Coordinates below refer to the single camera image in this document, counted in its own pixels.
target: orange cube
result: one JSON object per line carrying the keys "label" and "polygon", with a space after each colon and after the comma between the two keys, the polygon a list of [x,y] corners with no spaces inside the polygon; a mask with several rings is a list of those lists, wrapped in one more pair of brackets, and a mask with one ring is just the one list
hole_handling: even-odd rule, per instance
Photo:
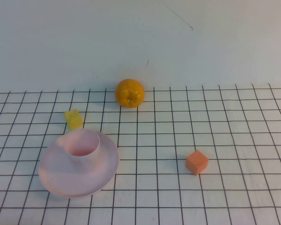
{"label": "orange cube", "polygon": [[189,157],[187,157],[185,166],[197,176],[207,167],[207,164],[208,158],[204,156],[199,150],[196,150]]}

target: white backdrop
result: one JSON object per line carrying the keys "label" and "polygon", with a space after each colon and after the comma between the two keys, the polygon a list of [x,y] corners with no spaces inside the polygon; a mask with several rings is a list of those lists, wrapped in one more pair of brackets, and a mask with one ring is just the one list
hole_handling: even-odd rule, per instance
{"label": "white backdrop", "polygon": [[127,77],[281,82],[281,0],[0,0],[0,91]]}

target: pink saucer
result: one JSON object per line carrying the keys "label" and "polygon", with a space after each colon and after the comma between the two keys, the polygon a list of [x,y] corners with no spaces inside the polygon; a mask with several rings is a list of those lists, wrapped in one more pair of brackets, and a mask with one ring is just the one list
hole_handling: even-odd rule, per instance
{"label": "pink saucer", "polygon": [[38,169],[53,194],[75,198],[101,190],[115,175],[119,154],[106,135],[80,129],[59,137],[47,148]]}

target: white grid mat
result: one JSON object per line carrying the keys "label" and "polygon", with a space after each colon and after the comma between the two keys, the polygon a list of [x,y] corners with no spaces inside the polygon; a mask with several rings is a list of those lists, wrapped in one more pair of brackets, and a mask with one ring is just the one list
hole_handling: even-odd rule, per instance
{"label": "white grid mat", "polygon": [[[116,176],[60,199],[38,162],[69,132],[63,112],[117,143]],[[185,158],[210,160],[198,177]],[[281,224],[281,85],[149,90],[135,109],[112,91],[0,93],[0,225]]]}

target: yellow cube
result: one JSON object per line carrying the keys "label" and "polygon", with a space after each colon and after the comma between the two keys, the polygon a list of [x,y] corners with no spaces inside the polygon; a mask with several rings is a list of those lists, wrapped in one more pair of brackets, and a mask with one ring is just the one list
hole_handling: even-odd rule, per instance
{"label": "yellow cube", "polygon": [[83,125],[82,118],[77,109],[65,112],[65,118],[71,130],[79,128]]}

